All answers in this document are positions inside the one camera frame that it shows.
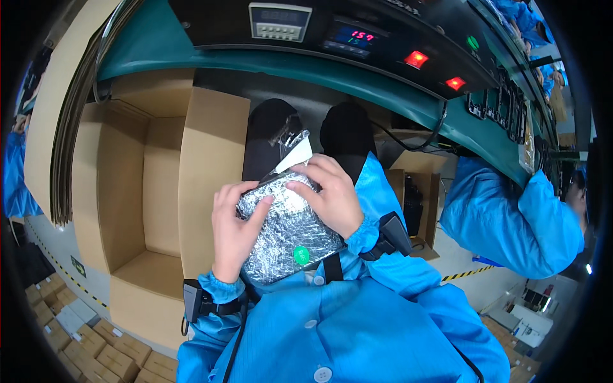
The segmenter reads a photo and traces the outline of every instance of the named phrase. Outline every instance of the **control panel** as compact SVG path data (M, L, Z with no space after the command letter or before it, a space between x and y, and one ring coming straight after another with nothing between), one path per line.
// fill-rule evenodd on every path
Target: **control panel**
M302 42L312 11L309 7L252 2L249 4L251 37Z
M499 39L467 2L283 1L287 4L168 3L178 21L190 25L185 33L197 49L320 57L372 70L446 100L500 84L490 49Z

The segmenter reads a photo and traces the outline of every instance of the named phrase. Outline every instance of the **elastic cuff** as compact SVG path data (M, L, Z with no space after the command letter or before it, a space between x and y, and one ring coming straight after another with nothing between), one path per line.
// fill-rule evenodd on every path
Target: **elastic cuff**
M364 216L364 221L345 243L351 254L371 251L379 239L379 219Z
M198 277L198 282L203 289L211 294L213 302L217 304L233 301L245 291L245 284L240 278L232 284L223 283L215 278L212 271L209 271L207 274L201 274Z

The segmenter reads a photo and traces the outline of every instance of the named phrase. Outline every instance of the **green button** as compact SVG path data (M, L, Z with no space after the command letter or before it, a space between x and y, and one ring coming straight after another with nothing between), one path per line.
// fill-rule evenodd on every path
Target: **green button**
M310 255L308 253L307 248L304 247L304 246L296 247L294 249L294 259L300 265L306 265L308 263L308 261L310 260Z
M477 42L477 39L475 39L473 36L468 36L466 42L468 43L468 46L471 47L473 50L479 49L479 42Z

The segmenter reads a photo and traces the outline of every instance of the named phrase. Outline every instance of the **silver foil bag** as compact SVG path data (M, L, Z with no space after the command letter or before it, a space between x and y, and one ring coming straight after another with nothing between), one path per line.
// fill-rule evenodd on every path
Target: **silver foil bag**
M277 178L245 193L238 201L238 215L249 219L257 203L267 195L275 200L243 265L252 282L268 285L279 281L341 250L340 236L324 225L301 196L285 187L299 181L316 190L306 175L287 170Z

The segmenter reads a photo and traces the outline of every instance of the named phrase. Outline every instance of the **black device on wrist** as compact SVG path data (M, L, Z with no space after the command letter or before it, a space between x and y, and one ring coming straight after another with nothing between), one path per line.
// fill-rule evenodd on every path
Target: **black device on wrist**
M379 238L371 251L361 252L363 260L378 260L381 256L398 251L403 256L408 256L411 251L411 239L400 217L395 211L385 214L379 220Z
M196 323L201 315L207 316L209 313L216 315L230 315L240 311L241 303L238 298L228 303L217 304L213 302L211 294L204 290L197 279L183 280L183 303L185 304L185 319L190 323ZM181 332L187 335L189 326Z

